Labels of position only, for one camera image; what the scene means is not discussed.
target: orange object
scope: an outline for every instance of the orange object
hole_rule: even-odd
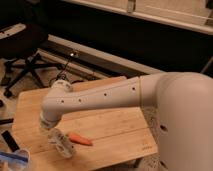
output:
[[[71,142],[74,142],[74,143],[78,143],[78,144],[82,144],[82,145],[88,145],[88,146],[92,146],[92,141],[76,134],[76,133],[73,133],[73,132],[70,132],[68,133],[68,137],[69,137],[69,140]]]

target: black chair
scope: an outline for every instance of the black chair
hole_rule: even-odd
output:
[[[0,107],[3,107],[3,106],[4,106],[4,102],[0,100]],[[13,123],[13,118],[0,119],[0,125],[9,124],[9,123]]]
[[[36,24],[27,23],[25,25],[26,28],[24,30],[0,39],[0,57],[8,60],[4,63],[5,76],[2,79],[2,85],[6,85],[4,92],[4,96],[6,97],[12,96],[10,88],[12,88],[27,73],[31,73],[40,87],[45,87],[37,75],[36,69],[47,67],[57,67],[58,69],[62,69],[62,65],[59,63],[37,63],[37,61],[44,61],[38,53],[36,54],[36,51],[37,48],[47,40],[48,34]],[[17,61],[21,60],[24,61],[24,64],[15,64]],[[15,77],[15,79],[9,82],[7,74],[12,71],[12,68],[21,69],[21,72]]]

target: wooden tabletop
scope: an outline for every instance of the wooden tabletop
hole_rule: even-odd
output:
[[[74,91],[80,91],[123,79],[116,77],[73,86]],[[64,115],[57,127],[63,133],[72,131],[91,139],[93,146],[75,144],[75,156],[63,158],[39,130],[40,105],[48,90],[21,93],[12,126],[12,134],[20,147],[30,151],[36,171],[95,170],[157,152],[141,109],[116,108]]]

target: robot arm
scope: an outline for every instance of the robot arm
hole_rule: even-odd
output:
[[[144,105],[158,108],[160,171],[213,170],[213,80],[201,74],[148,75],[82,92],[60,80],[44,98],[41,126],[55,127],[68,112]]]
[[[67,81],[56,81],[43,100],[41,125],[51,129],[68,112],[141,106],[142,102],[145,105],[156,104],[156,85],[162,76],[163,74],[135,77],[81,92],[72,92],[72,86]],[[142,92],[142,84],[143,88],[147,87],[146,91]]]

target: white cabinet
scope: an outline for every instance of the white cabinet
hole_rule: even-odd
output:
[[[206,0],[63,1],[213,35],[213,11],[206,8]]]
[[[206,0],[136,0],[135,12],[213,27],[212,10],[205,6]]]

